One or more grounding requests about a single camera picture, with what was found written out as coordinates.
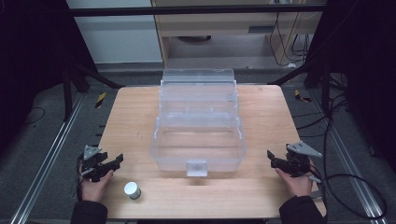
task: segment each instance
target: black metal stand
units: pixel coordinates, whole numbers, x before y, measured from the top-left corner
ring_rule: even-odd
[[[186,6],[186,7],[113,7],[113,8],[71,8],[51,10],[46,13],[56,16],[98,17],[98,16],[142,16],[214,13],[257,13],[257,12],[317,12],[329,7],[326,4],[274,4],[274,5],[228,5],[228,6]]]
[[[324,113],[326,115],[330,115],[330,72],[336,70],[334,65],[337,63],[334,61],[336,61],[337,54],[341,48],[340,46],[343,46],[342,44],[347,36],[347,27],[350,23],[348,19],[350,19],[353,9],[358,1],[359,0],[350,2],[349,7],[343,7],[344,3],[342,1],[329,0],[329,7],[338,9],[326,10],[323,12],[306,62],[284,77],[276,81],[269,82],[268,84],[280,86],[290,79],[299,76],[301,73],[307,73],[308,76],[304,81],[304,85],[307,88],[313,88],[321,81],[321,106]]]
[[[71,90],[71,83],[73,83],[78,92],[87,92],[90,89],[90,85],[87,80],[77,75],[78,71],[84,73],[87,76],[93,77],[96,80],[102,82],[103,84],[107,85],[112,89],[120,89],[124,87],[123,85],[119,85],[114,83],[99,74],[93,72],[92,70],[84,67],[81,64],[71,64],[71,69],[65,68],[63,71],[63,78],[64,78],[64,121],[67,121],[73,111],[72,108],[72,90]]]

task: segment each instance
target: table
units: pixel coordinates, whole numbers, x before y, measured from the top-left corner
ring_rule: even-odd
[[[287,143],[298,142],[293,120],[278,86],[238,85],[247,155],[233,173],[186,177],[185,172],[160,171],[149,155],[158,115],[160,87],[119,90],[100,142],[114,160],[124,155],[103,199],[109,218],[265,218],[278,217],[290,196],[270,167],[266,150],[284,158]],[[134,181],[142,190],[131,200],[123,191]],[[317,205],[322,214],[321,200]]]

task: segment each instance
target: white cabinet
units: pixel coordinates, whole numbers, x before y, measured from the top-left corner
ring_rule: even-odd
[[[271,0],[151,0],[155,7],[175,6],[228,6],[228,5],[269,5]],[[326,0],[293,0],[293,4],[325,3]],[[157,28],[163,60],[166,65],[172,36],[189,35],[249,35],[271,34],[271,46],[276,60],[286,60],[293,38],[297,34],[313,34],[317,28],[321,12],[282,13],[231,13],[158,15]]]
[[[67,0],[70,8],[151,7],[149,0]],[[97,65],[162,63],[153,16],[76,17]]]

